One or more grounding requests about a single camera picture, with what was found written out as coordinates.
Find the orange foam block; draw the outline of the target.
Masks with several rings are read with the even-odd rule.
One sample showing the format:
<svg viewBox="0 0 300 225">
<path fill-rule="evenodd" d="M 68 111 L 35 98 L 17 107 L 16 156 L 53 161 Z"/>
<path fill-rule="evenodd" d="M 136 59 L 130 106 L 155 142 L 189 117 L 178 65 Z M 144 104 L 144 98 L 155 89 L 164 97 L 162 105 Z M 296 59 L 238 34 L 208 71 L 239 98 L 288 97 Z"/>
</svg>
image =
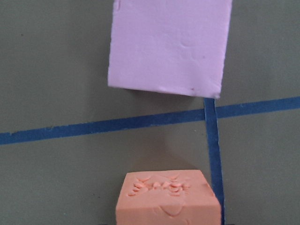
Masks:
<svg viewBox="0 0 300 225">
<path fill-rule="evenodd" d="M 200 170 L 129 172 L 116 205 L 118 225 L 219 225 L 221 206 Z"/>
</svg>

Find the pink foam block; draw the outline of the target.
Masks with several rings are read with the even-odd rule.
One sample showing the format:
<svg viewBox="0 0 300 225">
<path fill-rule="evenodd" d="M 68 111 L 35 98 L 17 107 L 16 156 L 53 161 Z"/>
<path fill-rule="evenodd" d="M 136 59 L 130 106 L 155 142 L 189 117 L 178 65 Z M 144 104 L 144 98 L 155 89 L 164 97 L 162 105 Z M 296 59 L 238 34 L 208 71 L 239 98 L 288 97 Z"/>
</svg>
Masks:
<svg viewBox="0 0 300 225">
<path fill-rule="evenodd" d="M 108 85 L 219 98 L 230 0 L 116 0 Z"/>
</svg>

